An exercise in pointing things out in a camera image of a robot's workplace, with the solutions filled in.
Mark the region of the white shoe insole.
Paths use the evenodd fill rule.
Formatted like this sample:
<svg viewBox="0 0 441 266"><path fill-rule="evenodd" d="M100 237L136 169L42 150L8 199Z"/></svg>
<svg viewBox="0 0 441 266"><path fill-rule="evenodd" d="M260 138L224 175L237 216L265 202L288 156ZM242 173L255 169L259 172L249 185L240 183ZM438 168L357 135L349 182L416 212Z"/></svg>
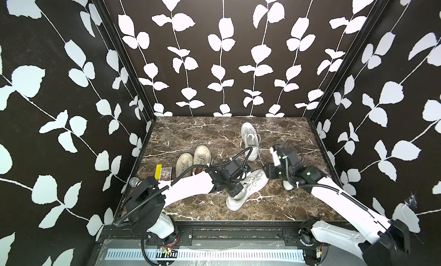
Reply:
<svg viewBox="0 0 441 266"><path fill-rule="evenodd" d="M287 180L283 180L282 185L286 191L291 191L294 189L293 185L290 184L289 181L287 181Z"/></svg>

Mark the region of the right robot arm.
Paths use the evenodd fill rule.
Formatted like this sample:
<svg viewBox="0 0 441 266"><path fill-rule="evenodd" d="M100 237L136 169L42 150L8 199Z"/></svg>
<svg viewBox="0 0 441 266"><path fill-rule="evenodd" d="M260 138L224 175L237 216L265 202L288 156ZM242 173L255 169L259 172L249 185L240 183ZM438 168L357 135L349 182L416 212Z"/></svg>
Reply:
<svg viewBox="0 0 441 266"><path fill-rule="evenodd" d="M308 265L323 261L320 249L325 245L349 252L369 266L399 266L408 259L410 231L403 221L390 220L374 212L317 167L305 167L295 148L275 145L270 153L273 162L264 167L269 179L282 179L288 191L305 190L352 226L347 229L317 219L301 223L294 238L305 247L315 249L315 253L304 254Z"/></svg>

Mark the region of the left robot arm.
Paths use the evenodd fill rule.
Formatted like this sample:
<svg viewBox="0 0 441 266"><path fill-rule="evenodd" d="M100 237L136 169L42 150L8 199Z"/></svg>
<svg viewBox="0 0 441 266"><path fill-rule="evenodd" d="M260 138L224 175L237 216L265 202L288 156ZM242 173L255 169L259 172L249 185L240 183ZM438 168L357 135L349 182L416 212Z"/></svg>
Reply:
<svg viewBox="0 0 441 266"><path fill-rule="evenodd" d="M173 181L160 182L153 176L144 179L127 197L124 202L126 213L115 222L115 226L129 221L131 231L141 233L144 260L155 266L156 263L147 257L145 236L148 233L157 236L166 249L180 238L176 223L163 213L163 209L200 194L226 191L230 197L236 197L242 192L241 182L250 170L246 163L251 151L251 147L245 148L228 162L218 165L190 166Z"/></svg>

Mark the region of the white sneaker one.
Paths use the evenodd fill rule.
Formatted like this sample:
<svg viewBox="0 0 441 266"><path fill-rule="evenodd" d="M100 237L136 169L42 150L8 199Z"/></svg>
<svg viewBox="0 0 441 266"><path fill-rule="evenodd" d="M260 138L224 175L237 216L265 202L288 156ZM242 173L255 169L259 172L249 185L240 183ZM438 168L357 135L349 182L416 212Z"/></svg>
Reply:
<svg viewBox="0 0 441 266"><path fill-rule="evenodd" d="M259 156L260 145L260 137L258 136L256 129L251 123L245 122L241 127L241 136L242 142L245 144L245 147L252 148L249 152L249 160L256 160Z"/></svg>
<svg viewBox="0 0 441 266"><path fill-rule="evenodd" d="M246 178L240 182L243 189L235 197L228 197L226 206L231 211L239 210L249 197L263 189L268 183L269 178L263 169L253 171L247 174Z"/></svg>

